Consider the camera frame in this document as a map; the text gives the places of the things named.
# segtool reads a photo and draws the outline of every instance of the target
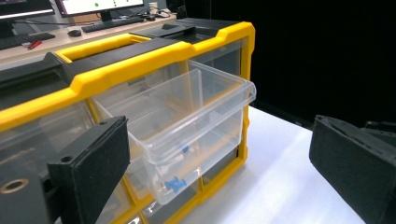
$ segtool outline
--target computer monitor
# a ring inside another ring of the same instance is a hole
[[[50,0],[0,0],[0,38],[14,36],[12,22],[55,14]]]
[[[100,13],[102,22],[111,21],[110,12],[143,7],[143,0],[55,0],[63,18]]]

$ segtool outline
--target desk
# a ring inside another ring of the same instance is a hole
[[[363,224],[308,158],[312,132],[249,108],[244,166],[181,223]]]
[[[171,14],[169,18],[158,18],[155,21],[143,21],[130,25],[119,26],[111,29],[95,31],[91,33],[82,32],[82,36],[70,37],[67,32],[70,30],[80,29],[79,26],[67,27],[59,30],[50,31],[50,34],[55,35],[55,38],[44,40],[43,43],[35,49],[28,50],[22,46],[0,50],[0,66],[3,69],[15,66],[16,61],[26,60],[27,63],[39,61],[35,57],[40,57],[47,52],[56,51],[58,49],[66,49],[75,45],[81,45],[94,40],[111,37],[114,35],[122,35],[136,30],[142,30],[156,25],[161,25],[170,21],[174,21],[176,15]]]

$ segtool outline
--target storage organizer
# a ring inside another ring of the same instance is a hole
[[[0,148],[11,146],[6,157],[28,150],[3,142],[43,132],[49,124],[36,125],[47,117],[63,122],[24,147],[65,133],[53,141],[56,152],[95,122],[125,116],[131,163],[98,223],[178,222],[247,158],[253,47],[249,22],[184,19],[49,53],[66,86],[0,111]],[[45,164],[38,154],[17,165]]]

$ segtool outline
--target keyboard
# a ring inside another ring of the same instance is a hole
[[[0,38],[0,49],[12,49],[26,42],[36,40],[47,40],[54,38],[55,35],[49,33],[41,33],[35,35],[15,35],[6,38]]]
[[[110,29],[113,27],[118,27],[118,26],[123,26],[123,25],[128,25],[128,24],[133,24],[133,23],[138,23],[141,21],[144,21],[145,19],[140,18],[140,17],[132,17],[130,19],[126,20],[118,20],[118,21],[105,21],[102,23],[97,23],[89,26],[83,26],[81,27],[81,30],[84,31],[85,33],[89,32],[94,32],[94,31],[100,31],[100,30],[105,30],[105,29]]]

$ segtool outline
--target screw hole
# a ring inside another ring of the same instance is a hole
[[[62,162],[68,162],[68,161],[71,161],[71,160],[73,160],[73,157],[63,157],[63,158],[61,158]]]
[[[29,183],[28,179],[16,179],[6,183],[1,189],[0,193],[12,193],[23,189]]]

